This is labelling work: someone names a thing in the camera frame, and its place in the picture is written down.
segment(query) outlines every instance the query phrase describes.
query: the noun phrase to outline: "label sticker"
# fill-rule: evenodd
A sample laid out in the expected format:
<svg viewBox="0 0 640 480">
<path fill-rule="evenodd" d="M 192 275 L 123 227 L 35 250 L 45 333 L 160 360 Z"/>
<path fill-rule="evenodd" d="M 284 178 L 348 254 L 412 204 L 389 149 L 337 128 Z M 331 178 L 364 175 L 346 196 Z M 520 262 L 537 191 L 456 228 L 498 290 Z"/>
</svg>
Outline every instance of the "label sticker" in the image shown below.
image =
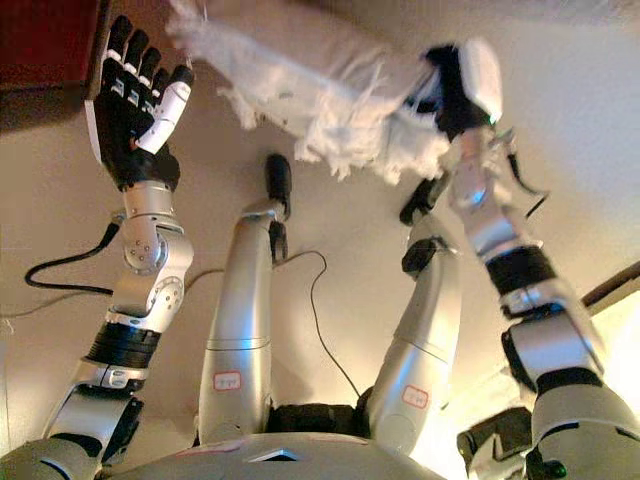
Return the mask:
<svg viewBox="0 0 640 480">
<path fill-rule="evenodd" d="M 240 372 L 220 372 L 213 376 L 213 388 L 217 391 L 240 390 L 241 387 Z"/>
<path fill-rule="evenodd" d="M 429 401 L 429 394 L 413 385 L 407 385 L 402 394 L 402 400 L 412 407 L 425 408 Z"/>
</svg>

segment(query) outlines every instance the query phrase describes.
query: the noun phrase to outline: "wire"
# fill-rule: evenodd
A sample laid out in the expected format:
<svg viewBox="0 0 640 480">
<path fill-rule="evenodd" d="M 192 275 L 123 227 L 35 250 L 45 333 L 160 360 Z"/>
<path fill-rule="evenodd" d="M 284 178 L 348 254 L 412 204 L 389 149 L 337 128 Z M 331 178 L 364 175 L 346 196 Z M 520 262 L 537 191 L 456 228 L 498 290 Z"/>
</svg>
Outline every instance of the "wire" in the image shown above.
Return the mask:
<svg viewBox="0 0 640 480">
<path fill-rule="evenodd" d="M 85 260 L 87 258 L 93 257 L 94 255 L 97 255 L 111 243 L 111 240 L 113 240 L 113 237 L 116 236 L 119 229 L 120 229 L 120 225 L 118 223 L 115 223 L 115 222 L 109 223 L 109 225 L 107 226 L 107 230 L 104 232 L 104 235 L 102 236 L 102 240 L 100 240 L 100 243 L 96 247 L 92 248 L 88 252 L 80 253 L 78 255 L 72 255 L 70 257 L 59 258 L 57 260 L 51 260 L 49 262 L 44 262 L 39 265 L 36 265 L 35 267 L 30 268 L 29 271 L 25 274 L 24 281 L 27 283 L 27 285 L 31 287 L 36 287 L 36 288 L 46 288 L 46 289 L 52 289 L 52 290 L 78 290 L 82 292 L 99 293 L 101 295 L 113 295 L 113 290 L 109 288 L 94 287 L 93 285 L 74 285 L 74 284 L 68 284 L 68 283 L 39 282 L 37 280 L 34 280 L 33 276 L 36 273 L 51 267 L 78 262 L 80 260 Z"/>
<path fill-rule="evenodd" d="M 44 308 L 51 307 L 51 306 L 55 305 L 58 302 L 62 302 L 63 300 L 67 300 L 69 298 L 78 297 L 80 295 L 102 295 L 102 294 L 99 294 L 97 292 L 84 292 L 84 291 L 66 293 L 64 295 L 60 295 L 59 297 L 52 298 L 51 300 L 47 300 L 46 302 L 41 303 L 37 307 L 33 307 L 31 310 L 25 310 L 24 312 L 17 312 L 17 313 L 2 314 L 2 315 L 0 315 L 0 318 L 2 318 L 2 319 L 12 319 L 12 318 L 26 317 L 28 315 L 31 315 L 32 313 L 36 313 L 36 312 L 44 309 Z"/>
<path fill-rule="evenodd" d="M 324 273 L 327 271 L 328 265 L 327 265 L 326 257 L 322 253 L 317 251 L 317 250 L 306 250 L 304 252 L 300 252 L 300 253 L 298 253 L 296 255 L 293 255 L 293 256 L 287 258 L 286 260 L 284 260 L 284 261 L 278 263 L 277 265 L 275 265 L 275 267 L 276 268 L 282 267 L 282 266 L 284 266 L 284 265 L 296 260 L 297 258 L 303 257 L 305 255 L 317 255 L 318 257 L 320 257 L 320 259 L 322 260 L 322 263 L 323 263 L 322 270 L 320 270 L 320 272 L 313 279 L 313 283 L 311 284 L 311 288 L 309 289 L 309 300 L 310 300 L 310 303 L 311 303 L 311 309 L 313 310 L 313 318 L 314 318 L 314 323 L 315 323 L 315 326 L 316 326 L 316 333 L 318 334 L 318 339 L 320 340 L 320 344 L 322 345 L 322 348 L 324 349 L 326 354 L 329 356 L 329 358 L 335 364 L 335 366 L 338 368 L 338 370 L 340 370 L 340 372 L 342 373 L 344 378 L 347 380 L 347 382 L 349 382 L 349 385 L 351 386 L 351 388 L 353 389 L 355 394 L 358 396 L 358 398 L 360 398 L 360 392 L 358 391 L 358 388 L 355 386 L 355 384 L 353 383 L 353 380 L 351 380 L 351 377 L 346 372 L 346 370 L 342 367 L 342 365 L 340 365 L 340 362 L 338 362 L 338 360 L 335 358 L 335 356 L 331 353 L 331 351 L 329 350 L 329 347 L 327 347 L 327 344 L 324 341 L 324 338 L 322 337 L 322 332 L 320 331 L 320 321 L 318 319 L 318 311 L 317 311 L 317 308 L 316 308 L 314 293 L 315 293 L 315 287 L 316 287 L 316 284 L 318 283 L 318 280 L 320 280 L 320 277 L 322 277 L 322 275 L 324 275 Z M 204 278 L 204 277 L 206 277 L 208 275 L 212 275 L 214 273 L 223 273 L 223 272 L 224 272 L 224 268 L 211 268 L 211 269 L 208 269 L 208 270 L 203 270 L 202 272 L 196 274 L 196 276 L 194 276 L 192 279 L 190 279 L 188 282 L 186 282 L 185 289 L 184 289 L 185 290 L 185 295 L 202 278 Z M 3 315 L 0 315 L 0 318 L 2 318 L 2 319 L 14 319 L 14 318 L 26 317 L 28 315 L 31 315 L 32 313 L 35 313 L 35 312 L 38 312 L 38 311 L 43 310 L 45 308 L 51 307 L 51 306 L 55 305 L 56 303 L 61 302 L 63 300 L 67 300 L 69 298 L 77 297 L 77 296 L 80 296 L 80 295 L 92 295 L 92 294 L 95 295 L 95 294 L 99 294 L 99 293 L 100 292 L 93 291 L 93 290 L 92 291 L 83 290 L 83 291 L 78 291 L 78 292 L 73 292 L 73 293 L 67 293 L 65 295 L 61 295 L 59 297 L 52 298 L 51 300 L 48 300 L 48 301 L 38 305 L 37 307 L 34 307 L 34 308 L 30 309 L 30 310 L 26 310 L 26 311 L 23 311 L 23 312 L 17 312 L 17 313 L 3 314 Z"/>
<path fill-rule="evenodd" d="M 529 184 L 527 184 L 522 179 L 522 176 L 520 174 L 520 166 L 518 165 L 518 157 L 517 157 L 517 155 L 515 153 L 508 154 L 507 158 L 509 159 L 509 165 L 511 166 L 511 171 L 513 172 L 513 177 L 516 179 L 516 182 L 518 182 L 518 185 L 520 185 L 520 187 L 525 192 L 527 192 L 527 193 L 529 193 L 531 195 L 534 195 L 534 196 L 542 195 L 542 197 L 525 214 L 525 217 L 529 218 L 531 215 L 533 215 L 535 213 L 536 210 L 538 210 L 538 208 L 540 208 L 542 206 L 542 204 L 544 202 L 547 201 L 547 198 L 549 198 L 549 192 L 546 191 L 546 190 L 537 190 L 537 189 L 531 187 Z"/>
<path fill-rule="evenodd" d="M 292 262 L 296 258 L 302 257 L 304 255 L 312 255 L 312 254 L 319 256 L 322 259 L 322 263 L 323 263 L 322 270 L 320 270 L 320 272 L 313 279 L 313 283 L 311 283 L 311 288 L 309 289 L 309 300 L 311 301 L 311 308 L 313 310 L 313 318 L 316 324 L 316 332 L 318 334 L 318 339 L 320 340 L 320 343 L 322 344 L 322 348 L 324 348 L 324 351 L 327 353 L 331 361 L 335 364 L 336 367 L 338 367 L 338 370 L 340 370 L 340 372 L 342 373 L 344 378 L 347 380 L 347 382 L 349 382 L 349 385 L 351 385 L 351 388 L 355 392 L 356 396 L 360 398 L 360 392 L 358 391 L 357 387 L 351 380 L 351 377 L 349 377 L 349 374 L 345 371 L 344 368 L 342 368 L 342 365 L 340 365 L 340 362 L 338 362 L 338 360 L 336 360 L 336 358 L 333 356 L 333 354 L 327 347 L 327 344 L 325 343 L 324 339 L 322 338 L 322 333 L 320 332 L 320 322 L 318 321 L 318 312 L 316 310 L 316 303 L 315 303 L 313 294 L 315 291 L 316 283 L 318 283 L 318 280 L 320 280 L 320 277 L 322 277 L 322 275 L 324 275 L 324 273 L 327 271 L 327 259 L 322 253 L 320 253 L 317 250 L 307 250 L 305 252 L 301 252 L 292 257 L 289 257 L 287 260 L 280 262 L 278 265 L 276 265 L 276 267 L 286 265 L 287 263 Z"/>
</svg>

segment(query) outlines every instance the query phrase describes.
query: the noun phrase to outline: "crumpled white fabric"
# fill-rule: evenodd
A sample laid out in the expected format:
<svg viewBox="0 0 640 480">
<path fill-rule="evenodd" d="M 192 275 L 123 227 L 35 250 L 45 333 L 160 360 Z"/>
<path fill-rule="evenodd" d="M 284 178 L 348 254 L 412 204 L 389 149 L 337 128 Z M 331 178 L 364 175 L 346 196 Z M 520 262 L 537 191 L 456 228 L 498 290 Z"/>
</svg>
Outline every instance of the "crumpled white fabric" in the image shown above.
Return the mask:
<svg viewBox="0 0 640 480">
<path fill-rule="evenodd" d="M 449 143 L 433 122 L 396 112 L 432 68 L 351 23 L 291 0 L 172 0 L 167 32 L 233 85 L 219 89 L 245 129 L 261 117 L 298 140 L 296 160 L 343 179 L 368 167 L 390 183 L 439 175 Z"/>
</svg>

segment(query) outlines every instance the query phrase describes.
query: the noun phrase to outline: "silver robot leg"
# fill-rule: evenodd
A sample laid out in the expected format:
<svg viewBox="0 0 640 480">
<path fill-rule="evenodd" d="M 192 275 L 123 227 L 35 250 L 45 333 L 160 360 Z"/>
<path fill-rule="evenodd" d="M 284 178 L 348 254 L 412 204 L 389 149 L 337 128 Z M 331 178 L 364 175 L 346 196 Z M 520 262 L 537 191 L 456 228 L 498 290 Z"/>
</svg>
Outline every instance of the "silver robot leg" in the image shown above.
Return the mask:
<svg viewBox="0 0 640 480">
<path fill-rule="evenodd" d="M 267 201 L 238 221 L 200 384 L 201 443 L 260 433 L 271 404 L 271 222 L 284 207 Z"/>
<path fill-rule="evenodd" d="M 403 270 L 415 278 L 415 290 L 366 407 L 372 437 L 405 455 L 446 398 L 461 309 L 451 239 L 432 215 L 414 225 Z"/>
</svg>

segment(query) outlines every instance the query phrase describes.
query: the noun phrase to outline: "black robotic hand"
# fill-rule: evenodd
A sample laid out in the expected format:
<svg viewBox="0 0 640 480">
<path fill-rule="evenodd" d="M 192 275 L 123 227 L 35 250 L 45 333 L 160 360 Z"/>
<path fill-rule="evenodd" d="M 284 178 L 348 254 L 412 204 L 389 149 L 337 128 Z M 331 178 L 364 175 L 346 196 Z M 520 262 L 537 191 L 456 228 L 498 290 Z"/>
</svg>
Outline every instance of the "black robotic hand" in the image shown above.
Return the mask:
<svg viewBox="0 0 640 480">
<path fill-rule="evenodd" d="M 111 27 L 100 94 L 86 104 L 91 143 L 118 189 L 155 180 L 174 191 L 180 167 L 166 141 L 189 99 L 193 73 L 180 65 L 171 77 L 163 68 L 154 76 L 160 52 L 144 51 L 148 36 L 136 30 L 129 38 L 132 30 L 125 16 Z"/>
</svg>

